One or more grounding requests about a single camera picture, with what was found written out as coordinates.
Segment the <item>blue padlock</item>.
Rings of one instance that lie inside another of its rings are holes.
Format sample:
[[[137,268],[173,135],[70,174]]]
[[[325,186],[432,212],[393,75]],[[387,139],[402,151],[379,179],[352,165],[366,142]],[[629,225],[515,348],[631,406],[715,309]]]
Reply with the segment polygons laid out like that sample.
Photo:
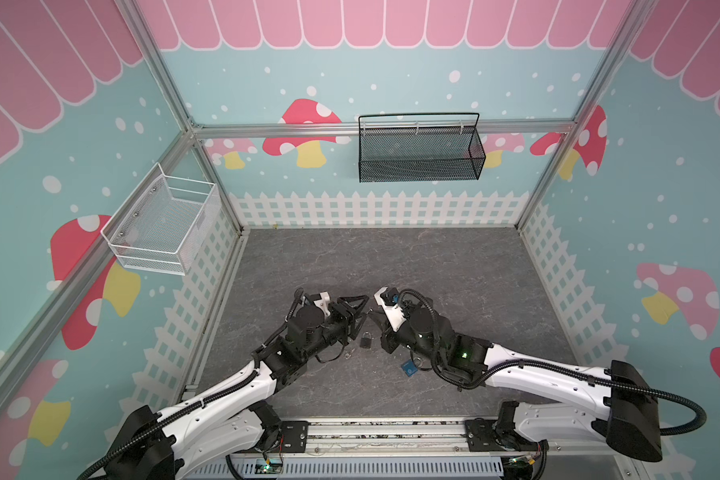
[[[408,360],[401,365],[401,369],[407,377],[415,375],[419,369],[414,361]]]

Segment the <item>black padlock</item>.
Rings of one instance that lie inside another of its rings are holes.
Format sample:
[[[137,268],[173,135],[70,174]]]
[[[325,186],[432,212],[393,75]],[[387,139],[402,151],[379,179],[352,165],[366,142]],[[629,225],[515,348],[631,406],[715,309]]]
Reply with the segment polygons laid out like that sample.
[[[365,331],[359,339],[359,347],[361,349],[370,350],[372,348],[373,335],[369,331]]]

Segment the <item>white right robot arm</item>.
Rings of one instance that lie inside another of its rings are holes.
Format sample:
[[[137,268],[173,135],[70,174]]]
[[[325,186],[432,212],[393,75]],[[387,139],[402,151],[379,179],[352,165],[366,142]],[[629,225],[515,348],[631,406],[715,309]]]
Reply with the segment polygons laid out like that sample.
[[[417,298],[382,290],[375,300],[384,316],[378,325],[385,351],[405,347],[460,390],[509,388],[549,400],[546,407],[505,404],[494,427],[498,437],[592,439],[636,460],[662,460],[658,400],[631,364],[614,360],[601,368],[550,362],[457,333],[446,317]]]

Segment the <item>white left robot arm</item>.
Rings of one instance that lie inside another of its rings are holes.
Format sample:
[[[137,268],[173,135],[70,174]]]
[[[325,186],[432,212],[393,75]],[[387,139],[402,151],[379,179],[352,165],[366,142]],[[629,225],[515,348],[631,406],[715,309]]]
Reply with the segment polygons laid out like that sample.
[[[321,352],[356,339],[368,301],[366,295],[333,300],[297,289],[283,323],[240,371],[157,412],[148,406],[133,411],[107,453],[80,478],[181,479],[218,456],[267,449],[279,429],[268,399]]]

